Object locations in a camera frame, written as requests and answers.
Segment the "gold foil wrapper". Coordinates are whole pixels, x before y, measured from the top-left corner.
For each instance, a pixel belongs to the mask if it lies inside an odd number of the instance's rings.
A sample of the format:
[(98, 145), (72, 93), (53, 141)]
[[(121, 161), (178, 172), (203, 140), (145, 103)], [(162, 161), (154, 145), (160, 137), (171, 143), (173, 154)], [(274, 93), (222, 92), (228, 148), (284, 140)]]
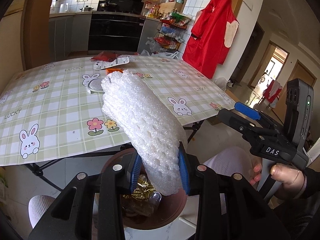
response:
[(123, 197), (125, 199), (133, 198), (138, 201), (145, 201), (148, 200), (155, 191), (148, 177), (145, 174), (140, 174), (136, 189), (130, 195), (123, 195)]

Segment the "white foam net sleeve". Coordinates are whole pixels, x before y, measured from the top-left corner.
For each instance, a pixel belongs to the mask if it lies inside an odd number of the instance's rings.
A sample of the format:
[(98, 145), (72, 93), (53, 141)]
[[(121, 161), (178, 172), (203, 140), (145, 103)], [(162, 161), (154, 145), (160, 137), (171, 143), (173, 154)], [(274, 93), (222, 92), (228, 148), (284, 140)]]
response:
[(187, 147), (179, 120), (148, 85), (128, 70), (102, 80), (102, 111), (128, 136), (142, 159), (149, 181), (164, 196), (182, 188), (178, 148)]

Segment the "white printed label wrapper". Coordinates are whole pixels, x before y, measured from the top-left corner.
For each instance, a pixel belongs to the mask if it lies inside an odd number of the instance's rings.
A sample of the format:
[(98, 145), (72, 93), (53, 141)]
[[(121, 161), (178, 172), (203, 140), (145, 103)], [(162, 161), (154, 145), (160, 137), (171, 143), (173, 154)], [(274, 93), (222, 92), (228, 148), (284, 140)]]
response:
[(93, 69), (94, 70), (103, 70), (103, 69), (119, 66), (122, 64), (128, 64), (129, 62), (130, 62), (129, 57), (118, 57), (111, 62), (95, 61), (95, 62), (93, 62)]

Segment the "red wrapper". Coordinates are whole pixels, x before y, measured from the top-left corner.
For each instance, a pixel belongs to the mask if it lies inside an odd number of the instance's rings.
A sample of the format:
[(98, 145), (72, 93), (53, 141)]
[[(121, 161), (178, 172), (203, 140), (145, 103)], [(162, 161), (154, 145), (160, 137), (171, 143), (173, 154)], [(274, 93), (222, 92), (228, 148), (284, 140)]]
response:
[(95, 55), (91, 58), (91, 61), (105, 61), (105, 62), (112, 62), (114, 61), (119, 55), (116, 53), (102, 51), (98, 55)]

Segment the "crushed red soda can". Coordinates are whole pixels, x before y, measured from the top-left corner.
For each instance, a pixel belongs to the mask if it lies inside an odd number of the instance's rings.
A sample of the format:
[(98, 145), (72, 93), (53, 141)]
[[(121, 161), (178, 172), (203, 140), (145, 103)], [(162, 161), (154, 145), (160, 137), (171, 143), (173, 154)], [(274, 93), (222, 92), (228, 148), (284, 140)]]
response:
[(152, 205), (152, 206), (155, 206), (155, 207), (158, 207), (159, 204), (160, 204), (160, 201), (162, 199), (162, 195), (157, 192), (157, 191), (154, 191), (152, 194), (150, 194), (149, 196), (149, 203)]

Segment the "pink trash bin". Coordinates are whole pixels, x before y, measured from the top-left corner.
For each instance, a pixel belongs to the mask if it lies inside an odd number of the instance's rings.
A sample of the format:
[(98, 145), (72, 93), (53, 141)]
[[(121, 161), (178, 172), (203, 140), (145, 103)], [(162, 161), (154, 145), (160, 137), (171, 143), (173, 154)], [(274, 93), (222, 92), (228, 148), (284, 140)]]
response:
[[(104, 166), (98, 180), (99, 202), (97, 229), (98, 237), (124, 238), (123, 226), (139, 230), (161, 228), (175, 220), (187, 201), (184, 189), (169, 196), (162, 195), (158, 207), (152, 206), (149, 200), (138, 201), (130, 195), (130, 161), (137, 152), (128, 148), (115, 154)], [(142, 163), (140, 174), (146, 174), (146, 165)]]

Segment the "red hanging apron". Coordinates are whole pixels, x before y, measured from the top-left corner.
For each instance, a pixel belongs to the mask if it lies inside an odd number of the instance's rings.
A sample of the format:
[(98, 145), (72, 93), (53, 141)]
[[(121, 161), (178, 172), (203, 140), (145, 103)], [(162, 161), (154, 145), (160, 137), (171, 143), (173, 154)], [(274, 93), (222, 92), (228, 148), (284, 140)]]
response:
[(182, 59), (211, 79), (217, 65), (224, 63), (238, 27), (232, 0), (210, 0), (191, 29)]

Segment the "green plaid bunny tablecloth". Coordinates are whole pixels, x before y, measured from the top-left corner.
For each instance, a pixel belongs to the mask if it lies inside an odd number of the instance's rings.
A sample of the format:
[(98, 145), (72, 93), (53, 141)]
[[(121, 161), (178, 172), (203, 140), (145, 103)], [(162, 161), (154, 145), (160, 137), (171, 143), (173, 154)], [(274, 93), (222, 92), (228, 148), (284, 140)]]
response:
[[(123, 69), (143, 80), (182, 125), (234, 107), (223, 90), (184, 61), (131, 56)], [(87, 57), (15, 74), (1, 94), (1, 165), (49, 161), (129, 142), (102, 112), (103, 95), (87, 91), (90, 81), (105, 75)]]

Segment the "white shopping bag on floor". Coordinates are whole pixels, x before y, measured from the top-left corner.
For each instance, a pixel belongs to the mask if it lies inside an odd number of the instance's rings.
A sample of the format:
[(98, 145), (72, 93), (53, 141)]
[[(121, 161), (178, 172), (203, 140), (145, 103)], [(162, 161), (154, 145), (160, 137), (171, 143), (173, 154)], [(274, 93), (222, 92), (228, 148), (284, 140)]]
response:
[(161, 46), (154, 38), (148, 37), (148, 40), (145, 43), (146, 48), (144, 48), (139, 55), (141, 56), (153, 56), (160, 57), (163, 59), (177, 59), (178, 51), (170, 52), (169, 49)]

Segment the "black oven stove unit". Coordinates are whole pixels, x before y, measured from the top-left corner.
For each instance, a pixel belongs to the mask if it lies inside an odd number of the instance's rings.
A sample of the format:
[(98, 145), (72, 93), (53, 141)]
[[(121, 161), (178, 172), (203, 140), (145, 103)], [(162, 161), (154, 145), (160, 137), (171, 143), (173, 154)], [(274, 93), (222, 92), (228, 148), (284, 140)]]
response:
[(93, 12), (88, 37), (88, 52), (138, 50), (145, 17), (120, 12)]

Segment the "grey lower cabinets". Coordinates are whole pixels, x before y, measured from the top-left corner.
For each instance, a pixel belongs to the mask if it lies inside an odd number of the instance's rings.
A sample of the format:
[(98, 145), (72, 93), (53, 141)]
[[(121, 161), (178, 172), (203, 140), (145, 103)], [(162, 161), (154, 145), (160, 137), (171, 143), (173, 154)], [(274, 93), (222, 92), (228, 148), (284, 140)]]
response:
[(49, 19), (49, 55), (62, 61), (88, 55), (89, 13), (61, 14)]

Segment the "cream refrigerator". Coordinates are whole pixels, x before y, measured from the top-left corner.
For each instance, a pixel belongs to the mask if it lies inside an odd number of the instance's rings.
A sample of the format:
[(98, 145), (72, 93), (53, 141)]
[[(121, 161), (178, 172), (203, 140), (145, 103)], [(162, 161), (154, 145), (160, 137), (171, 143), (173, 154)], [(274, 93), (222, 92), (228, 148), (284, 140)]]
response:
[(23, 71), (21, 57), (22, 12), (5, 16), (0, 25), (0, 90), (3, 93), (11, 78)]

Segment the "steel cooking pot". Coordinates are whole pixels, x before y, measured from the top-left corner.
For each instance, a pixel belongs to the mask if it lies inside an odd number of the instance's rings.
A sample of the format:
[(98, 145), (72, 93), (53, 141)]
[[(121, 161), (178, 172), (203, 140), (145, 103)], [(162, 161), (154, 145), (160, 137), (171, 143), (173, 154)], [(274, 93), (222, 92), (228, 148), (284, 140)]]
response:
[(88, 12), (88, 11), (92, 11), (94, 8), (93, 7), (89, 7), (88, 5), (81, 7), (79, 10), (81, 12)]

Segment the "black range hood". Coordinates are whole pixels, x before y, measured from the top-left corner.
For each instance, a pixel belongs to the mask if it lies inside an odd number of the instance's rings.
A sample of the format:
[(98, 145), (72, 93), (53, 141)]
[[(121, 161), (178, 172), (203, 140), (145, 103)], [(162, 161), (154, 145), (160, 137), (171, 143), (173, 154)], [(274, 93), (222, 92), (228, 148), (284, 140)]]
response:
[(99, 0), (97, 11), (140, 15), (146, 0)]

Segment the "white electric kettle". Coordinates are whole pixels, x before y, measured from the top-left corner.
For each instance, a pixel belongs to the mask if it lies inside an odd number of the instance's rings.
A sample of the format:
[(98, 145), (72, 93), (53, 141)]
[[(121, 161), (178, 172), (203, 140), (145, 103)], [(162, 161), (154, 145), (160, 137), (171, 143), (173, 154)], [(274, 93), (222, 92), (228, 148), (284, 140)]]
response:
[(67, 13), (69, 8), (69, 3), (60, 4), (59, 13)]

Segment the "wooden door frame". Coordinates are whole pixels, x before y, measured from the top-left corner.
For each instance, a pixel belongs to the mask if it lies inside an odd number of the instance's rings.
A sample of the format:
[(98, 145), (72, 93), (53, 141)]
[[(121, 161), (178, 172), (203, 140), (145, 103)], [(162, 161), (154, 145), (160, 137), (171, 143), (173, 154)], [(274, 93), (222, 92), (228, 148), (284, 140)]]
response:
[(21, 57), (24, 70), (50, 61), (49, 13), (52, 0), (25, 0), (21, 19)]

